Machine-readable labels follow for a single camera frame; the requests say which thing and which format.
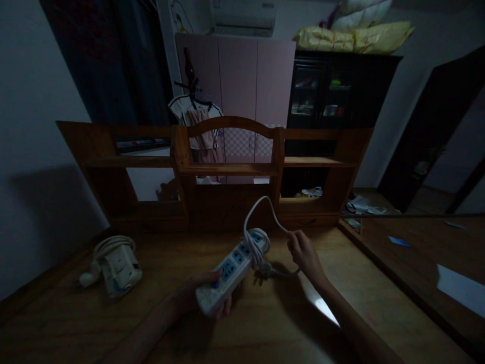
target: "black cabinet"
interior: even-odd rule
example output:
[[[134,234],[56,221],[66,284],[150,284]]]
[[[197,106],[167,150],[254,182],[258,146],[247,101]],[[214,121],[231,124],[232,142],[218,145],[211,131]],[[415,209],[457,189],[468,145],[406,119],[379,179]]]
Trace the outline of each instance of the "black cabinet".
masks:
[[[401,59],[396,56],[297,51],[286,127],[373,128]],[[286,141],[285,154],[332,156],[335,146],[335,141]],[[286,168],[282,196],[291,197],[292,191],[301,188],[323,187],[326,173],[318,169]]]

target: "wall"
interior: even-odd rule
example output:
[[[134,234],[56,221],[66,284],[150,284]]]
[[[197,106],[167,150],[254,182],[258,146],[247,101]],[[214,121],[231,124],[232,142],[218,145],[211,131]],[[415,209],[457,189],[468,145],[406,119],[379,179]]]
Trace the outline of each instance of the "wall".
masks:
[[[168,157],[170,148],[127,154]],[[127,168],[126,170],[139,201],[158,201],[157,191],[161,191],[160,184],[166,184],[175,178],[172,168]]]
[[[481,178],[455,213],[485,213],[485,177]]]
[[[164,39],[173,41],[177,31],[170,14],[171,0],[157,0]],[[195,33],[210,27],[209,1],[191,2],[181,0]],[[318,24],[333,10],[335,3],[318,1],[280,0],[277,4],[274,39],[291,39],[295,32],[305,26]],[[180,5],[176,4],[182,21],[187,24]],[[377,187],[399,139],[411,116],[419,95],[426,85],[433,67],[462,57],[485,43],[485,8],[476,0],[458,13],[393,9],[384,21],[409,20],[416,27],[395,54],[404,56],[391,83],[387,98],[377,120],[374,135],[357,175],[356,187]],[[179,80],[175,45],[165,44],[167,59],[176,71],[171,70],[172,80]]]
[[[0,2],[0,300],[107,222],[55,120],[90,122],[38,1]]]
[[[436,161],[424,180],[426,186],[456,193],[477,164],[485,157],[485,87],[447,144],[446,152]]]

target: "desk surface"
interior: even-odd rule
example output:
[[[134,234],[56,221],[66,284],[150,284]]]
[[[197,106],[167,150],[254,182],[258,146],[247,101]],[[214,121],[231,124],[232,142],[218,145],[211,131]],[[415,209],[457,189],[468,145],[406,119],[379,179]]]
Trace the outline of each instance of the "desk surface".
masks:
[[[444,221],[467,230],[448,226]],[[363,219],[363,244],[383,269],[475,358],[485,356],[485,319],[437,289],[437,264],[485,285],[485,218]],[[390,244],[404,239],[409,248]]]
[[[406,362],[471,362],[338,228],[311,228],[330,281]],[[213,268],[240,234],[133,235],[143,277],[123,299],[104,283],[72,288],[89,257],[0,327],[1,362],[94,362],[106,354],[168,292]],[[281,232],[270,232],[267,257],[296,268]],[[252,272],[235,293],[231,315],[213,326],[186,316],[162,338],[148,362],[353,362],[356,356],[326,305],[300,274],[259,282]]]

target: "wardrobe door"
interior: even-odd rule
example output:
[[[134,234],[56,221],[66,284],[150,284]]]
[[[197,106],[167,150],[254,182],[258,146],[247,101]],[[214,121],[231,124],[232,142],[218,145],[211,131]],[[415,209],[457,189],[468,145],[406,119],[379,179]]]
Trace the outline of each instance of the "wardrobe door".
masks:
[[[192,62],[194,73],[199,79],[199,85],[202,89],[201,99],[203,101],[211,101],[219,108],[222,108],[217,38],[212,36],[177,33],[175,34],[175,42],[177,44],[182,83],[187,84],[187,76],[185,74],[185,54],[183,52],[183,49],[187,48],[190,52],[190,60]],[[187,94],[188,90],[184,88],[183,93]],[[219,147],[224,151],[223,133],[220,134],[218,142]],[[220,182],[225,185],[226,177],[224,176]]]
[[[225,116],[256,119],[258,41],[218,38],[222,112]],[[254,163],[255,135],[251,131],[224,130],[226,163]],[[252,184],[253,176],[228,176],[228,184]]]
[[[256,121],[286,127],[292,89],[294,41],[258,41]],[[255,162],[270,163],[273,141],[256,135]]]

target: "white power strip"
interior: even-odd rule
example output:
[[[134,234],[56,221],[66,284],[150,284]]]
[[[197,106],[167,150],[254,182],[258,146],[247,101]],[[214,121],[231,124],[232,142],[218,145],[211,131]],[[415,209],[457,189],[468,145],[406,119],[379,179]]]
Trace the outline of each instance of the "white power strip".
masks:
[[[277,225],[287,232],[278,222],[269,197],[263,196],[256,201],[244,221],[242,241],[214,269],[214,271],[222,271],[221,278],[217,282],[203,284],[196,288],[197,302],[206,316],[212,317],[215,315],[220,306],[243,280],[250,266],[253,269],[258,267],[261,274],[265,277],[269,277],[272,274],[295,277],[300,272],[298,269],[292,274],[285,274],[274,270],[269,262],[263,261],[263,255],[269,252],[271,248],[271,242],[266,233],[258,228],[246,230],[249,217],[255,207],[264,199],[269,201]]]
[[[111,298],[124,296],[140,280],[142,272],[133,252],[133,239],[116,235],[100,242],[93,251],[90,272],[79,277],[82,287],[88,287],[105,277],[106,289]]]
[[[266,254],[270,247],[269,239],[254,229],[249,230],[249,233]],[[216,314],[219,307],[243,280],[252,264],[253,255],[244,241],[241,241],[214,269],[214,271],[222,271],[221,278],[217,282],[203,284],[196,288],[197,302],[206,316],[212,317]]]

